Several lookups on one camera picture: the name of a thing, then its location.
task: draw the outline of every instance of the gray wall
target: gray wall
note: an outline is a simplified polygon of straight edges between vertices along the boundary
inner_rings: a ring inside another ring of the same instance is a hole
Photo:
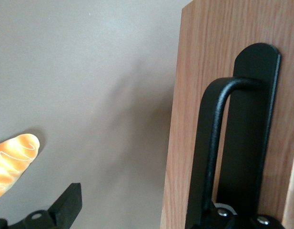
[[[189,2],[0,0],[0,142],[41,142],[0,218],[15,223],[81,182],[73,229],[159,228]]]

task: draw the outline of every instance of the black metal hardware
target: black metal hardware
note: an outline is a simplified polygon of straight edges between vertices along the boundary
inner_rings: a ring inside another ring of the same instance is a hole
[[[82,208],[81,184],[72,183],[48,210],[38,210],[8,226],[0,219],[0,229],[69,229]]]
[[[250,45],[237,56],[232,78],[217,79],[207,87],[198,118],[185,229],[283,228],[270,216],[258,221],[262,216],[256,214],[280,59],[271,45]],[[217,201],[233,207],[237,215],[225,209],[227,215],[222,216],[211,197],[228,96]]]

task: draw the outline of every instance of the wooden panel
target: wooden panel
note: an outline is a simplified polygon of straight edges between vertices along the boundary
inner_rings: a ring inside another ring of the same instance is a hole
[[[284,216],[294,158],[294,0],[195,0],[182,11],[161,229],[185,225],[204,90],[231,77],[237,54],[257,42],[282,54],[259,213],[294,223]]]

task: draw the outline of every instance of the bolt head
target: bolt head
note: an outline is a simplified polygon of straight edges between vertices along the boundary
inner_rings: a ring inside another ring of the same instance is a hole
[[[228,216],[228,211],[226,211],[226,210],[223,209],[223,208],[220,208],[220,209],[218,209],[218,214],[219,214],[220,216],[226,217],[226,216]]]
[[[269,225],[270,221],[264,216],[258,216],[257,221],[264,225]]]

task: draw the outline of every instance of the wooden door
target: wooden door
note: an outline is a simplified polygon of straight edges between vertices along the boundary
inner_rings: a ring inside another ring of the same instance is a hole
[[[294,229],[294,0],[194,0],[183,8],[161,229],[184,229],[202,94],[232,77],[236,56],[258,42],[282,54],[258,212]]]

